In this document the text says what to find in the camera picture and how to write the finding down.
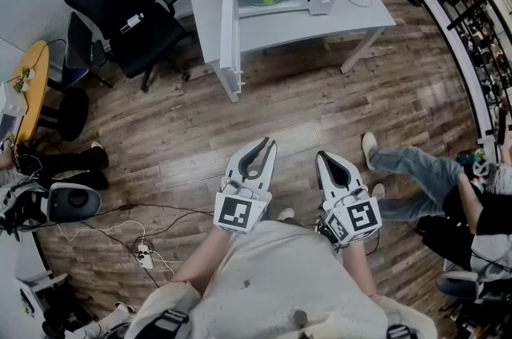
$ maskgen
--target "round wooden table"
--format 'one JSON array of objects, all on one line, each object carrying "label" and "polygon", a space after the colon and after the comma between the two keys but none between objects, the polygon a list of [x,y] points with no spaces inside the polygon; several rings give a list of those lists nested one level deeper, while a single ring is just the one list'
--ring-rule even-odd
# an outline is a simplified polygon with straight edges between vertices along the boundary
[{"label": "round wooden table", "polygon": [[29,89],[25,92],[28,109],[19,127],[16,144],[29,141],[38,126],[42,102],[45,99],[48,73],[50,71],[50,50],[44,41],[35,42],[23,55],[22,60],[13,72],[13,78],[22,74],[22,68],[29,67],[35,71],[35,77],[29,81]]}]

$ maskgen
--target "white desk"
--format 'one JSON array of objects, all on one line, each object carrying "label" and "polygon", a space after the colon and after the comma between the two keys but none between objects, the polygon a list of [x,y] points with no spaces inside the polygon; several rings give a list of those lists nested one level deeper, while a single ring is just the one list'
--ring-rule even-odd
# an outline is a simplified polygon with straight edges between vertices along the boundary
[{"label": "white desk", "polygon": [[[232,102],[238,101],[233,84],[226,71],[218,64],[221,47],[222,0],[192,0],[195,22],[205,63],[214,67],[215,73]],[[365,30],[362,39],[341,71],[348,72],[380,33],[394,20],[381,0],[373,0],[368,8],[356,6],[348,0],[336,0],[328,15],[310,15],[307,10],[281,12],[241,18],[240,53],[260,50],[309,38]]]}]

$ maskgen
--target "person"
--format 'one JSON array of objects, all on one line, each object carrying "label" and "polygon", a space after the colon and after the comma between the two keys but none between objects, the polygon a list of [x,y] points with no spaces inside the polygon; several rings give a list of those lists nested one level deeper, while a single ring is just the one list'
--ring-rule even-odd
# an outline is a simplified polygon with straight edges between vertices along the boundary
[{"label": "person", "polygon": [[[451,223],[446,227],[450,237],[443,236],[439,230],[436,232],[435,226],[430,227],[438,234],[437,246],[442,251],[439,253],[477,272],[482,280],[512,277],[509,134],[499,150],[501,162],[488,165],[487,174],[486,170],[482,172],[482,163],[462,166],[450,159],[435,158],[416,147],[383,149],[378,147],[372,133],[366,133],[362,139],[362,151],[370,170],[408,175],[421,189],[409,199],[379,201],[382,219],[417,221],[423,217],[446,217]],[[442,221],[430,221],[430,224],[442,224]]]},{"label": "person", "polygon": [[[11,137],[7,137],[3,143],[3,153],[0,154],[0,186],[8,185],[13,181],[26,178],[22,173],[7,171],[14,166],[14,143]],[[18,164],[21,171],[39,170],[37,183],[49,189],[55,182],[72,182],[87,185],[92,189],[107,189],[109,182],[101,170],[109,166],[109,158],[102,146],[93,142],[90,149],[78,154],[35,154],[34,156],[23,154],[18,156]],[[85,173],[76,174],[65,180],[55,179],[60,173],[71,170],[87,170]]]},{"label": "person", "polygon": [[362,241],[339,257],[297,224],[285,209],[245,235],[214,226],[125,339],[437,338],[431,319],[377,295]]}]

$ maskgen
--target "power outlet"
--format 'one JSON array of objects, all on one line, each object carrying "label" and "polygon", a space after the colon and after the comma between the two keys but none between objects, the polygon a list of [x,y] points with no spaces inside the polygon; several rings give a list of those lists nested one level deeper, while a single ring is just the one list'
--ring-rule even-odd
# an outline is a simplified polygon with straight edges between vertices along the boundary
[{"label": "power outlet", "polygon": [[146,244],[138,246],[137,260],[142,268],[153,269],[153,258],[151,258],[150,249]]}]

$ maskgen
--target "black stool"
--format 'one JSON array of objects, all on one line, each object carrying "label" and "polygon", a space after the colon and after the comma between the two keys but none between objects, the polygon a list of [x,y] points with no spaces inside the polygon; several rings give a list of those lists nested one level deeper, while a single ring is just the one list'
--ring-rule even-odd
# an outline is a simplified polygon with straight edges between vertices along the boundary
[{"label": "black stool", "polygon": [[69,87],[64,90],[59,83],[51,79],[48,79],[48,86],[64,93],[64,98],[58,110],[47,106],[41,108],[41,114],[57,121],[50,122],[39,118],[38,126],[57,130],[62,140],[72,142],[80,135],[86,125],[87,114],[89,113],[89,98],[85,90],[76,87]]}]

